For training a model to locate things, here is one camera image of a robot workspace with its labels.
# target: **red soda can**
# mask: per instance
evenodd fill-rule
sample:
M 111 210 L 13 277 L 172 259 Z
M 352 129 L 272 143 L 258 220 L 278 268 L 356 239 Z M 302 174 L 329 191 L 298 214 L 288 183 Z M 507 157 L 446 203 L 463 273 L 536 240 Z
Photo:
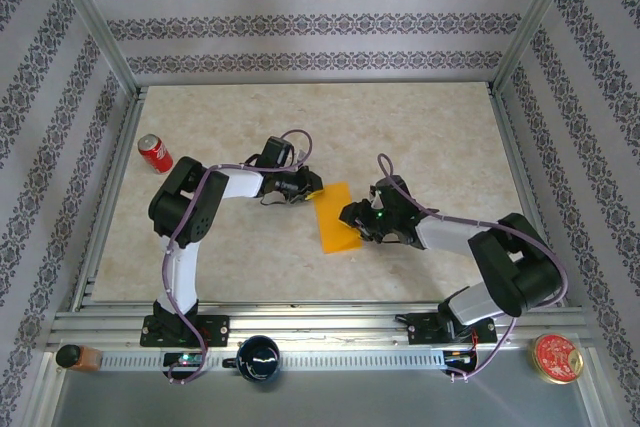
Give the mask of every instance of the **red soda can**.
M 147 134 L 138 141 L 138 152 L 158 174 L 164 174 L 173 167 L 173 159 L 160 137 Z

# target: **marble-patterned surface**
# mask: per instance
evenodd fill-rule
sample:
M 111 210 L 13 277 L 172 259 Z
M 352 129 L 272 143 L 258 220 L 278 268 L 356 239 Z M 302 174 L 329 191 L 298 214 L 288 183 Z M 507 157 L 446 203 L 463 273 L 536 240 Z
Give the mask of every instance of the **marble-patterned surface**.
M 382 175 L 385 152 L 412 194 L 444 213 L 487 220 L 520 205 L 486 88 L 463 84 L 299 84 L 151 87 L 136 139 L 159 135 L 175 159 L 241 162 L 270 135 L 313 136 L 308 164 L 354 200 Z M 293 136 L 306 149 L 304 137 Z M 96 301 L 153 300 L 162 250 L 147 207 L 165 176 L 132 146 L 93 291 Z M 225 200 L 198 262 L 209 301 L 440 300 L 480 280 L 470 258 L 401 245 L 322 252 L 312 204 Z

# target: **purple cable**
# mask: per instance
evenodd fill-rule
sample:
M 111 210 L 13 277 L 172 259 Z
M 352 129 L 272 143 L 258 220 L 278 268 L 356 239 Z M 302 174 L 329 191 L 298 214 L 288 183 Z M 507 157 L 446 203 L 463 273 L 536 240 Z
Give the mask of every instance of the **purple cable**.
M 388 171 L 387 171 L 386 167 L 384 166 L 384 164 L 382 163 L 383 160 L 385 160 L 387 162 L 387 164 L 389 165 L 389 170 Z M 449 216 L 442 215 L 442 214 L 439 214 L 437 212 L 434 212 L 431 209 L 427 209 L 426 207 L 421 205 L 419 202 L 414 200 L 413 197 L 411 197 L 409 194 L 407 194 L 404 190 L 402 190 L 400 188 L 400 186 L 395 182 L 395 180 L 393 180 L 393 178 L 391 177 L 393 175 L 393 162 L 391 162 L 391 159 L 389 158 L 389 156 L 387 154 L 378 154 L 378 165 L 380 166 L 380 170 L 382 170 L 382 173 L 384 174 L 385 178 L 389 181 L 389 183 L 405 199 L 407 199 L 409 202 L 411 202 L 413 205 L 415 205 L 418 209 L 420 209 L 420 211 L 424 212 L 425 214 L 430 215 L 430 216 L 432 216 L 432 217 L 434 217 L 434 218 L 436 218 L 438 220 L 442 220 L 443 222 L 456 222 L 458 224 L 477 225 L 477 226 L 482 226 L 482 227 L 488 227 L 488 228 L 492 228 L 492 229 L 502 230 L 503 232 L 507 232 L 510 235 L 514 235 L 515 237 L 519 237 L 520 239 L 522 239 L 525 242 L 533 245 L 535 248 L 540 250 L 544 255 L 546 255 L 551 260 L 551 262 L 553 262 L 553 264 L 556 266 L 556 269 L 558 269 L 558 273 L 560 274 L 562 287 L 560 288 L 560 291 L 556 295 L 554 295 L 551 299 L 545 300 L 544 302 L 541 302 L 536 307 L 547 307 L 549 305 L 553 305 L 553 304 L 555 304 L 556 302 L 558 302 L 560 299 L 562 299 L 565 296 L 565 294 L 567 293 L 567 287 L 568 287 L 567 270 L 566 270 L 564 264 L 562 263 L 562 261 L 558 258 L 558 256 L 556 254 L 554 254 L 553 252 L 551 252 L 551 250 L 546 245 L 542 244 L 541 242 L 538 242 L 533 237 L 531 237 L 531 236 L 529 236 L 527 234 L 524 234 L 524 233 L 520 232 L 519 230 L 512 229 L 511 227 L 507 227 L 505 225 L 500 225 L 500 224 L 495 223 L 495 222 L 486 222 L 486 221 L 483 221 L 483 220 L 465 219 L 463 217 L 449 217 Z M 474 375 L 476 375 L 477 373 L 482 371 L 482 369 L 484 369 L 489 364 L 489 362 L 491 362 L 493 360 L 493 358 L 498 353 L 498 350 L 500 349 L 500 347 L 502 347 L 502 344 L 504 344 L 504 342 L 507 339 L 507 337 L 511 334 L 511 332 L 513 332 L 513 329 L 514 329 L 515 326 L 516 326 L 516 318 L 513 317 L 511 319 L 511 323 L 509 324 L 509 328 L 507 328 L 507 331 L 502 336 L 502 339 L 500 339 L 500 341 L 496 344 L 495 348 L 491 351 L 489 356 L 473 372 L 466 373 L 463 370 L 456 369 L 455 367 L 447 367 L 447 369 L 452 371 L 452 372 L 456 372 L 456 373 L 460 374 L 462 376 L 462 378 L 464 378 L 465 380 L 470 378 L 470 377 L 473 377 Z
M 173 234 L 169 239 L 167 250 L 165 251 L 164 258 L 162 259 L 162 284 L 167 294 L 167 299 L 169 299 L 169 303 L 173 307 L 173 310 L 175 310 L 180 320 L 182 320 L 182 322 L 184 322 L 185 325 L 189 328 L 189 330 L 193 332 L 193 334 L 196 336 L 196 339 L 198 339 L 198 344 L 200 344 L 200 350 L 202 351 L 202 361 L 200 362 L 200 365 L 198 365 L 198 368 L 189 377 L 187 377 L 186 379 L 180 380 L 179 382 L 180 385 L 188 384 L 189 382 L 195 380 L 200 376 L 200 373 L 204 368 L 205 359 L 207 357 L 207 345 L 205 344 L 204 339 L 202 338 L 202 335 L 200 334 L 200 332 L 198 332 L 198 329 L 196 329 L 195 326 L 191 322 L 189 322 L 189 319 L 187 319 L 184 313 L 180 311 L 180 308 L 178 307 L 178 303 L 176 302 L 176 299 L 173 296 L 173 292 L 171 292 L 171 288 L 169 286 L 169 273 L 168 273 L 169 256 L 173 252 L 175 240 L 178 237 L 178 235 L 180 235 L 180 232 L 182 232 L 182 229 L 184 229 L 184 226 L 186 225 L 186 223 L 189 221 L 189 217 L 193 212 L 196 201 L 202 194 L 202 190 L 204 189 L 204 184 L 209 178 L 209 175 L 211 174 L 211 172 L 214 172 L 220 169 L 236 169 L 236 170 L 248 170 L 251 172 L 273 173 L 273 172 L 282 172 L 282 171 L 295 171 L 299 167 L 301 167 L 311 155 L 311 151 L 313 150 L 313 140 L 311 139 L 311 136 L 309 135 L 309 133 L 302 129 L 288 130 L 284 134 L 282 134 L 280 138 L 284 139 L 288 135 L 295 134 L 295 133 L 299 133 L 307 137 L 307 140 L 309 141 L 309 150 L 300 160 L 298 160 L 298 162 L 295 162 L 287 167 L 258 168 L 258 167 L 253 167 L 250 165 L 242 165 L 242 164 L 219 164 L 219 165 L 212 165 L 211 167 L 209 167 L 205 171 L 204 175 L 202 176 L 202 179 L 200 180 L 200 183 L 198 184 L 198 187 L 193 193 L 193 198 L 189 202 L 189 205 L 187 206 L 187 210 L 182 216 L 182 219 L 180 219 L 180 223 L 178 224 L 176 229 L 173 231 Z M 167 372 L 167 376 L 169 377 L 169 383 L 173 383 L 175 381 L 175 379 L 171 376 L 173 369 L 175 367 L 177 367 L 177 365 L 175 364 L 172 365 L 171 367 L 169 367 L 169 372 Z

